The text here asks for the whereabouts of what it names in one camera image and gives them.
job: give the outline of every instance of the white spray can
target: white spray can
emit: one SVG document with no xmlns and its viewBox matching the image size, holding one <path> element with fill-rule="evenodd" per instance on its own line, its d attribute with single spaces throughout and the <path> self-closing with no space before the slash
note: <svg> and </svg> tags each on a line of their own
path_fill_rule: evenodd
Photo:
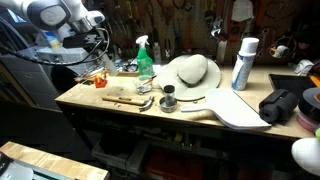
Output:
<svg viewBox="0 0 320 180">
<path fill-rule="evenodd" d="M 232 71 L 232 88 L 242 91 L 245 89 L 256 50 L 259 44 L 257 38 L 244 38 L 237 61 Z"/>
</svg>

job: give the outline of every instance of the wire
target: wire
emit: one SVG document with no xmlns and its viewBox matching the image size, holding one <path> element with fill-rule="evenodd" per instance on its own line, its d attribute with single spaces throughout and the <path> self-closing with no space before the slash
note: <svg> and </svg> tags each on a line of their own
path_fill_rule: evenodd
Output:
<svg viewBox="0 0 320 180">
<path fill-rule="evenodd" d="M 103 53 L 102 53 L 100 56 L 98 56 L 98 57 L 96 57 L 96 58 L 94 58 L 94 59 L 92 59 L 92 60 L 90 60 L 90 61 L 95 61 L 95 60 L 97 60 L 97 59 L 100 59 L 100 58 L 108 51 L 108 47 L 109 47 L 109 44 L 110 44 L 109 32 L 108 32 L 107 30 L 103 29 L 103 28 L 97 28 L 97 30 L 106 32 L 107 38 L 108 38 L 108 40 L 107 40 L 107 46 L 106 46 L 106 48 L 104 49 Z M 42 65 L 54 65 L 54 66 L 74 66 L 74 65 L 81 64 L 81 63 L 88 63 L 88 62 L 90 62 L 90 61 L 85 61 L 85 60 L 88 59 L 88 58 L 93 54 L 93 52 L 94 52 L 102 43 L 104 43 L 104 42 L 105 42 L 105 40 L 104 40 L 104 39 L 101 39 L 101 40 L 93 47 L 93 49 L 88 53 L 88 55 L 87 55 L 85 58 L 83 58 L 82 60 L 80 60 L 80 61 L 68 62 L 68 63 L 64 63 L 64 62 L 59 62 L 59 63 L 47 62 L 47 61 L 43 61 L 43 60 L 40 60 L 40 59 L 32 58 L 32 57 L 26 56 L 26 55 L 24 55 L 24 54 L 21 54 L 21 53 L 15 51 L 15 50 L 9 49 L 8 47 L 6 47 L 6 46 L 4 46 L 4 45 L 2 45 L 2 44 L 0 44 L 0 49 L 3 49 L 4 51 L 8 52 L 9 54 L 12 54 L 12 55 L 14 55 L 14 56 L 16 56 L 16 57 L 18 57 L 18 58 L 21 58 L 21 59 L 23 59 L 23 60 L 26 60 L 26 61 L 29 61 L 29 62 L 32 62 L 32 63 L 42 64 Z"/>
</svg>

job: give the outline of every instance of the wooden workbench top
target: wooden workbench top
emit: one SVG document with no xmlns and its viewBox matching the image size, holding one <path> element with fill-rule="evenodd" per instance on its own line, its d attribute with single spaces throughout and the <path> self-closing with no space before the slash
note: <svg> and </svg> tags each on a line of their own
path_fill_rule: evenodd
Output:
<svg viewBox="0 0 320 180">
<path fill-rule="evenodd" d="M 39 151 L 14 142 L 0 148 L 7 156 L 47 171 L 77 180 L 107 180 L 109 172 L 50 153 Z"/>
<path fill-rule="evenodd" d="M 219 88 L 231 88 L 232 67 L 220 67 L 221 82 Z M 254 67 L 250 72 L 249 80 L 244 91 L 235 91 L 244 101 L 247 102 L 256 112 L 259 111 L 259 103 L 273 92 L 269 74 L 293 75 L 293 70 L 287 67 Z M 186 124 L 198 124 L 216 128 L 227 128 L 214 116 L 210 110 L 181 113 L 181 105 L 192 102 L 178 102 L 178 109 L 173 113 L 164 113 L 159 108 L 159 100 L 164 96 L 161 88 L 157 85 L 157 79 L 154 80 L 153 90 L 145 95 L 138 95 L 134 84 L 134 77 L 109 77 L 108 84 L 105 88 L 96 89 L 94 85 L 76 85 L 66 93 L 56 99 L 57 103 L 68 104 L 91 109 L 100 109 L 116 113 L 153 117 L 159 120 L 183 121 Z M 104 95 L 129 97 L 132 99 L 147 100 L 149 96 L 154 96 L 155 101 L 152 107 L 145 111 L 139 112 L 137 106 L 117 104 L 114 102 L 102 101 Z M 269 135 L 282 138 L 304 138 L 312 137 L 312 133 L 303 129 L 296 121 L 296 112 L 294 110 L 290 120 L 283 123 L 275 123 L 272 128 L 264 131 L 250 131 L 259 135 Z"/>
</svg>

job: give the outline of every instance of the green spray bottle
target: green spray bottle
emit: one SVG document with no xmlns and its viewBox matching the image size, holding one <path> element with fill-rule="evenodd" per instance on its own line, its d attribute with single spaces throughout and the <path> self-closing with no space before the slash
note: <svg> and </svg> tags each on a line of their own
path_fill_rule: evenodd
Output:
<svg viewBox="0 0 320 180">
<path fill-rule="evenodd" d="M 140 36 L 136 40 L 136 43 L 139 44 L 139 51 L 137 56 L 138 69 L 140 75 L 154 76 L 153 60 L 148 56 L 146 49 L 146 44 L 149 44 L 147 40 L 147 35 Z"/>
</svg>

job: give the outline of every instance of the floor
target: floor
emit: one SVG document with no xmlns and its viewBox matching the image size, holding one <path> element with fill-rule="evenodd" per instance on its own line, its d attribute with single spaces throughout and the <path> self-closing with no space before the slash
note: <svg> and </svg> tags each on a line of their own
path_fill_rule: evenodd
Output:
<svg viewBox="0 0 320 180">
<path fill-rule="evenodd" d="M 62 113 L 0 102 L 0 119 L 0 146 L 13 141 L 98 166 Z"/>
</svg>

